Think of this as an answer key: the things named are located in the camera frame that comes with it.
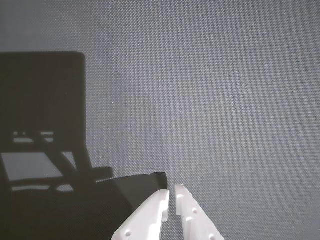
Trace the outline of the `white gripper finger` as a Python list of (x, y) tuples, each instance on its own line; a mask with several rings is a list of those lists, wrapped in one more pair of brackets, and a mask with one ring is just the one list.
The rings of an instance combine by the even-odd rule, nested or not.
[(176, 214), (181, 217), (184, 240), (223, 240), (215, 224), (182, 184), (175, 185)]
[(160, 240), (169, 217), (170, 191), (161, 189), (146, 199), (114, 232), (112, 240)]

